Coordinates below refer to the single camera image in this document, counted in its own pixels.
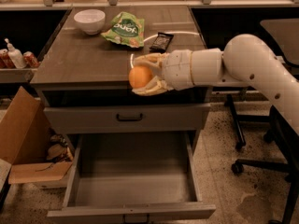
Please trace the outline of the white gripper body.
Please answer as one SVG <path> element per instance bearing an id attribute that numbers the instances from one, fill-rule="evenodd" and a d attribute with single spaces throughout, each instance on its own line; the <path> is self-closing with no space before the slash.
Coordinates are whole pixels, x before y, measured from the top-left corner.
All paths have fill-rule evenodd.
<path id="1" fill-rule="evenodd" d="M 193 87 L 191 75 L 192 52 L 188 49 L 174 50 L 167 55 L 162 65 L 163 79 L 176 91 Z"/>

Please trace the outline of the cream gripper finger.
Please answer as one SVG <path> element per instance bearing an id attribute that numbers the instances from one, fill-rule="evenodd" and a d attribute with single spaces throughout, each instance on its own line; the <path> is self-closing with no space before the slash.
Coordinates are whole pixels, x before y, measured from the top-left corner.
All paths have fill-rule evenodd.
<path id="1" fill-rule="evenodd" d="M 132 89 L 134 94 L 139 96 L 153 96 L 171 91 L 173 88 L 160 77 L 155 76 L 146 86 Z"/>
<path id="2" fill-rule="evenodd" d="M 133 58 L 133 71 L 138 75 L 161 76 L 168 53 L 150 53 Z"/>

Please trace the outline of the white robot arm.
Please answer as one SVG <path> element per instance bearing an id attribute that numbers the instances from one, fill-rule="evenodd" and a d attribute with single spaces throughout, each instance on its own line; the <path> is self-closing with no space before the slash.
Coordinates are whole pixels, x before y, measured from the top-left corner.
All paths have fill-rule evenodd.
<path id="1" fill-rule="evenodd" d="M 225 49 L 177 49 L 139 56 L 131 66 L 129 83 L 141 96 L 200 86 L 250 86 L 299 133 L 299 82 L 254 35 L 238 35 Z"/>

